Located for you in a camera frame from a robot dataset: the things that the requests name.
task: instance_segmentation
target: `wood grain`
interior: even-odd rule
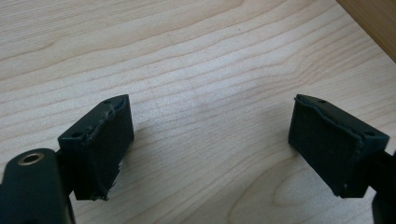
[[[396,62],[396,1],[337,1]]]
[[[396,148],[396,65],[335,1],[4,1],[0,36],[1,172],[130,95],[135,141],[78,223],[372,223],[371,189],[334,197],[287,141],[303,93]]]

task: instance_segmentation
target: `screw hole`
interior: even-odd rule
[[[44,158],[44,154],[37,152],[37,153],[32,153],[29,155],[26,155],[24,157],[22,157],[19,161],[18,164],[19,165],[31,165],[33,163],[36,163],[38,161],[41,161],[41,159]]]
[[[372,133],[370,131],[364,131],[363,133],[366,134],[366,135],[369,135],[369,136],[374,136],[375,135],[374,133]]]
[[[73,133],[72,137],[80,137],[82,135],[82,133]]]

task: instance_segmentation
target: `black plastic part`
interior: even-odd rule
[[[375,224],[395,224],[396,204],[376,194],[373,200],[373,218]]]
[[[0,195],[1,223],[75,223],[53,150],[34,149],[12,159]]]
[[[97,105],[58,138],[66,191],[72,189],[78,200],[106,200],[133,140],[128,95]]]
[[[289,143],[336,196],[361,198],[368,188],[370,158],[389,137],[319,98],[297,95]]]

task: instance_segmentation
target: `clamp jaw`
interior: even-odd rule
[[[133,140],[128,95],[104,100],[58,138],[56,153],[38,148],[8,162],[0,222],[75,223],[68,195],[107,200]]]
[[[319,98],[295,98],[289,143],[335,196],[362,198],[371,186],[375,224],[396,223],[396,157],[389,136]]]

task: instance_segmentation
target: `wooden table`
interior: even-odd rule
[[[0,3],[0,160],[128,93],[135,141],[78,223],[372,223],[288,145],[293,97],[326,99],[396,148],[396,64],[335,2]]]

